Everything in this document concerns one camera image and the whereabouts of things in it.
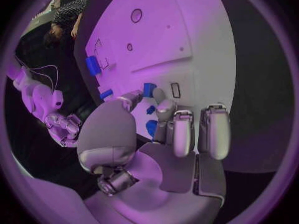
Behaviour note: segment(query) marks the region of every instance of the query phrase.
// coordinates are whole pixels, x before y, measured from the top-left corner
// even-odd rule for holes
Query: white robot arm
[[[64,117],[58,113],[63,105],[62,92],[53,91],[47,85],[34,80],[30,70],[20,66],[15,60],[9,65],[7,76],[21,92],[28,111],[46,124],[51,137],[63,147],[75,147],[81,121],[74,114]]]

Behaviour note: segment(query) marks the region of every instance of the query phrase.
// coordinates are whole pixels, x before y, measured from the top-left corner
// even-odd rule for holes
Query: man
[[[87,0],[75,0],[57,9],[51,23],[51,29],[44,36],[44,45],[48,48],[59,45],[63,35],[70,34],[73,39],[78,33],[78,26]]]

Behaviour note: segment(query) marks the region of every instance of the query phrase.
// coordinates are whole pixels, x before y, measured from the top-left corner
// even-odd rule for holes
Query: patterned shirt
[[[59,25],[62,29],[72,30],[83,9],[87,5],[87,0],[75,0],[61,6],[56,10],[52,23]]]

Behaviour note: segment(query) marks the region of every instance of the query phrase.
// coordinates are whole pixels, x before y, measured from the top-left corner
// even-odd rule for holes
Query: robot
[[[192,111],[178,110],[155,88],[158,123],[153,141],[136,150],[131,111],[143,91],[104,102],[82,124],[73,114],[59,114],[62,92],[34,80],[27,67],[14,60],[7,76],[50,136],[63,147],[77,148],[82,168],[99,176],[103,200],[121,216],[132,223],[213,222],[226,193],[221,160],[229,152],[230,124],[224,104],[201,110],[196,153]]]

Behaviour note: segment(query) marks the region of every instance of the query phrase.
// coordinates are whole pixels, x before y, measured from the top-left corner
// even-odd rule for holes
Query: blue object
[[[154,88],[156,88],[157,86],[155,84],[152,83],[144,83],[144,97],[150,97],[152,98],[152,91],[154,90]]]
[[[95,76],[101,73],[101,68],[95,56],[90,56],[85,59],[86,65],[89,69],[89,72],[92,76]]]
[[[147,109],[147,114],[152,114],[154,111],[155,111],[155,107],[154,107],[154,106],[150,106],[150,107]]]
[[[103,100],[104,98],[106,98],[107,96],[112,95],[112,94],[113,94],[113,91],[111,89],[109,89],[109,90],[101,93],[100,98]]]
[[[155,133],[157,124],[158,124],[158,121],[156,121],[156,120],[149,120],[146,123],[146,127],[147,127],[147,130],[148,130],[148,133],[149,133],[149,135],[151,137],[154,137],[154,133]]]

